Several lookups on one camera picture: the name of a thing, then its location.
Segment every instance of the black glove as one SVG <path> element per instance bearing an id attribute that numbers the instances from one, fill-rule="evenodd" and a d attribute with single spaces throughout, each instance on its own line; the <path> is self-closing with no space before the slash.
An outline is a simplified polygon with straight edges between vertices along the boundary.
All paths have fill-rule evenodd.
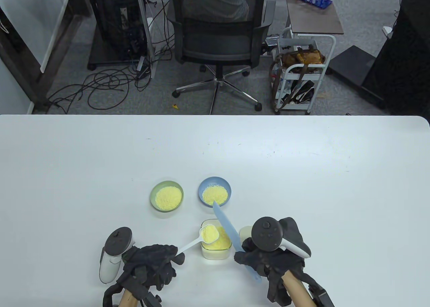
<path id="1" fill-rule="evenodd" d="M 317 283 L 306 273 L 303 273 L 304 259 L 290 252 L 276 249 L 272 252 L 262 251 L 256 247 L 251 238 L 243 241 L 243 249 L 246 252 L 236 252 L 234 259 L 239 264 L 252 267 L 260 276 L 269 280 L 267 298 L 280 306 L 291 304 L 291 298 L 284 287 L 281 277 L 290 270 L 299 280 L 308 284 Z"/>
<path id="2" fill-rule="evenodd" d="M 154 244 L 151 246 L 132 247 L 123 254 L 124 272 L 135 276 L 139 282 L 149 288 L 155 286 L 161 290 L 176 277 L 171 261 L 182 265 L 185 255 L 176 256 L 178 248 L 174 245 Z"/>

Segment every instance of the green bowl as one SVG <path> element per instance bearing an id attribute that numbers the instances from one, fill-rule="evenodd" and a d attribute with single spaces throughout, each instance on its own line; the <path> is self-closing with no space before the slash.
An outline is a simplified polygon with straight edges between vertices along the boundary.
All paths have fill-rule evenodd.
<path id="1" fill-rule="evenodd" d="M 156 204 L 155 196 L 157 195 L 159 190 L 163 189 L 164 187 L 169 187 L 169 186 L 179 188 L 179 190 L 181 191 L 182 197 L 181 197 L 181 201 L 179 202 L 178 206 L 176 206 L 173 209 L 164 210 L 164 209 L 161 209 L 160 207 L 158 207 L 158 205 Z M 159 210 L 160 212 L 171 212 L 172 210 L 177 209 L 182 204 L 182 201 L 184 200 L 184 190 L 182 189 L 180 184 L 178 184 L 174 181 L 162 181 L 161 183 L 156 184 L 155 187 L 151 190 L 151 194 L 149 195 L 149 200 L 151 201 L 152 206 L 154 206 L 154 208 L 156 210 Z"/>

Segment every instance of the vr controller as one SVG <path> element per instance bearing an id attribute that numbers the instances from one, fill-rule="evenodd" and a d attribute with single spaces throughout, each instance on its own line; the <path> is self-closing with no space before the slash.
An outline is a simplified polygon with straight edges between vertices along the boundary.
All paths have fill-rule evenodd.
<path id="1" fill-rule="evenodd" d="M 289 250 L 301 258 L 310 258 L 309 247 L 303 242 L 293 218 L 283 218 L 279 221 L 271 217 L 258 219 L 251 230 L 254 244 L 263 251 Z"/>
<path id="2" fill-rule="evenodd" d="M 120 270 L 122 254 L 135 244 L 132 231 L 128 227 L 120 227 L 109 235 L 100 256 L 98 276 L 102 283 L 111 283 Z"/>

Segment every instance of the brown bag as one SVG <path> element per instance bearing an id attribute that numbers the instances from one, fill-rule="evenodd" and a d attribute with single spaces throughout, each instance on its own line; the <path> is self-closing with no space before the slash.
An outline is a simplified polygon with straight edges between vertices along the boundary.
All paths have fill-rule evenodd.
<path id="1" fill-rule="evenodd" d="M 273 67 L 280 63 L 282 60 L 282 67 L 279 66 L 278 70 L 276 72 L 275 81 L 272 85 L 272 71 Z M 281 75 L 282 75 L 282 69 L 287 69 L 292 65 L 295 64 L 304 64 L 303 67 L 294 68 L 292 69 L 293 73 L 300 74 L 299 79 L 297 81 L 297 84 L 294 88 L 294 90 L 291 91 L 291 93 L 285 98 L 284 102 L 282 103 L 281 109 L 290 102 L 291 98 L 295 96 L 296 91 L 300 88 L 301 81 L 303 80 L 303 76 L 305 74 L 312 74 L 317 70 L 317 68 L 309 68 L 309 64 L 324 64 L 326 61 L 326 58 L 318 49 L 314 49 L 312 45 L 309 45 L 309 49 L 301 49 L 298 48 L 297 51 L 292 51 L 290 53 L 284 53 L 278 55 L 273 63 L 270 66 L 269 69 L 269 78 L 270 78 L 270 87 L 272 90 L 272 105 L 273 109 L 276 107 L 276 92 L 278 91 L 279 83 L 281 81 Z"/>

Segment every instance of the white cart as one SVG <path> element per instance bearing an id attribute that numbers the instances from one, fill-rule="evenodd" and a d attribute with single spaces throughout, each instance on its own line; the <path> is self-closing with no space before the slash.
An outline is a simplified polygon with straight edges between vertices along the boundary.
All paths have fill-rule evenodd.
<path id="1" fill-rule="evenodd" d="M 295 89 L 296 91 L 300 90 L 301 86 L 306 84 L 307 81 L 317 81 L 318 83 L 316 84 L 315 92 L 313 93 L 313 97 L 310 101 L 305 101 L 302 104 L 285 104 L 282 107 L 283 98 L 287 94 L 291 93 L 291 87 L 293 85 L 293 82 L 297 81 L 300 77 L 299 74 L 293 73 L 292 70 L 303 67 L 303 64 L 296 64 L 290 66 L 287 69 L 282 69 L 283 73 L 281 75 L 281 81 L 279 83 L 278 91 L 275 97 L 275 113 L 279 114 L 281 110 L 303 110 L 306 111 L 306 115 L 309 115 L 312 106 L 315 103 L 327 67 L 329 66 L 333 51 L 335 50 L 336 38 L 333 35 L 325 34 L 293 34 L 291 26 L 283 30 L 281 37 L 282 38 L 278 39 L 278 48 L 272 51 L 274 59 L 279 54 L 297 50 L 297 47 L 308 49 L 310 44 L 312 44 L 315 49 L 318 49 L 318 45 L 316 44 L 314 37 L 324 37 L 330 39 L 332 42 L 329 54 L 325 55 L 326 61 L 324 62 L 324 64 L 310 64 L 309 68 L 317 68 L 317 70 L 313 74 L 305 74 L 303 76 L 301 84 Z"/>

